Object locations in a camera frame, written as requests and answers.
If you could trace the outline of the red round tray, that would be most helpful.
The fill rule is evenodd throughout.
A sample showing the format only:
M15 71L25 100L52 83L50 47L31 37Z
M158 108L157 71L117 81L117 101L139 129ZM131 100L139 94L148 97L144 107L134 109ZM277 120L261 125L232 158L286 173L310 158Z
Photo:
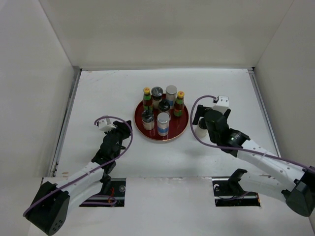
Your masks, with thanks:
M166 136L161 136L158 134L157 130L157 116L158 116L158 110L154 109L154 122L155 126L153 130L146 130L142 123L142 113L143 113L143 105L142 102L140 102L137 107L135 108L134 112L134 123L139 130L139 132L145 136L146 138L149 138L154 141L170 141L173 140L180 135L183 134L185 129L188 126L189 123L189 111L187 109L187 106L184 107L183 115L181 117L177 117L173 115L173 111L171 111L171 119L170 119L170 125L169 125L169 132Z

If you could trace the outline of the silver-lid spice shaker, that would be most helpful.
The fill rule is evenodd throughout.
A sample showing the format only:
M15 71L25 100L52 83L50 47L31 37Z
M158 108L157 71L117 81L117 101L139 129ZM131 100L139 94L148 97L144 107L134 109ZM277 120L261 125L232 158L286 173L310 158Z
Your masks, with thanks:
M153 87L151 89L152 99L153 99L153 108L158 109L158 105L162 100L163 89L161 87Z

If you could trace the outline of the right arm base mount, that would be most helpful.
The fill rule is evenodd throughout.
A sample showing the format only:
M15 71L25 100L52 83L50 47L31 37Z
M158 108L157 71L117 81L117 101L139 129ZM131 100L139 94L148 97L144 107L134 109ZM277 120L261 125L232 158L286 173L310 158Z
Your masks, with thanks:
M213 177L214 201L217 207L260 207L259 195L246 192L239 184L241 177L247 173L237 169L229 177Z

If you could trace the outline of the black-lid shaker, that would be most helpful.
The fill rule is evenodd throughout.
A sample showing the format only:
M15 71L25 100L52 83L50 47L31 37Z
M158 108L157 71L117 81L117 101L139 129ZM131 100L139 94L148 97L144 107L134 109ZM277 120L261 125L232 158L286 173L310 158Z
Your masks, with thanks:
M144 110L141 114L142 125L145 130L154 129L154 114L150 110Z
M170 104L166 99L163 99L159 102L158 112L170 114Z
M201 118L199 120L198 125L195 128L195 133L198 138L204 138L208 135L208 130L204 118Z

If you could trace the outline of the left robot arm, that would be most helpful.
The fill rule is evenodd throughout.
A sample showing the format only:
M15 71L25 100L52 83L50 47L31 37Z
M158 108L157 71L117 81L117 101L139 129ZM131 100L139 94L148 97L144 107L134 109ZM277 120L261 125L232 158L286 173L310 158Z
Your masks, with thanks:
M129 149L123 146L125 139L133 140L131 121L103 116L105 126L101 128L105 136L92 160L70 177L51 183L43 183L23 217L43 231L54 235L65 223L68 213L81 204L89 205L88 198L110 192L109 174L116 161Z

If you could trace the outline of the tall pearl jar blue label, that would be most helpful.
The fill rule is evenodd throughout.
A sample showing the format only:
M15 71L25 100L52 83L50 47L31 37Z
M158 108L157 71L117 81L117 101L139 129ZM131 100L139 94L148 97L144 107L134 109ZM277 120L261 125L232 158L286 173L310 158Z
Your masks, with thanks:
M177 87L174 85L168 85L165 91L165 99L168 101L170 108L173 108L177 96Z

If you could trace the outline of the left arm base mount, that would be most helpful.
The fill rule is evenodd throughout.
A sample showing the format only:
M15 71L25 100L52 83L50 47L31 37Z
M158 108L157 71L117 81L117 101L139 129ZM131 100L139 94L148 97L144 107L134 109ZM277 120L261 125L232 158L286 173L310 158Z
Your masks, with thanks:
M79 207L124 207L126 178L112 178L103 183L101 191L85 200Z

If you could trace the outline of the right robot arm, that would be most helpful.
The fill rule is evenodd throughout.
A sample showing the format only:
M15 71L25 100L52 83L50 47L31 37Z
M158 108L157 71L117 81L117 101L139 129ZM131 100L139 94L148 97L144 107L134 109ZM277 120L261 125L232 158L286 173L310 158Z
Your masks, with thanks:
M315 169L300 163L274 156L258 145L245 133L229 127L231 110L216 106L194 104L190 126L197 126L208 134L211 148L217 148L242 161L248 162L266 173L251 174L237 169L229 177L227 188L234 195L257 192L278 199L295 213L309 217L315 209Z

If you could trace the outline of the ketchup bottle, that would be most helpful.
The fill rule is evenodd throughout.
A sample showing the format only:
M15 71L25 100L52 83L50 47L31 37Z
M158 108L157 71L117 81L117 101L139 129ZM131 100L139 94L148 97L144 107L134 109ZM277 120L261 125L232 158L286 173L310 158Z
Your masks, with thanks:
M143 109L145 110L149 110L149 111L153 111L153 99L151 96L151 91L149 87L145 87L143 89Z
M183 91L179 91L177 93L177 98L174 103L174 111L173 111L173 114L176 117L181 117L183 115L184 107L185 107L184 96L185 96L185 93Z

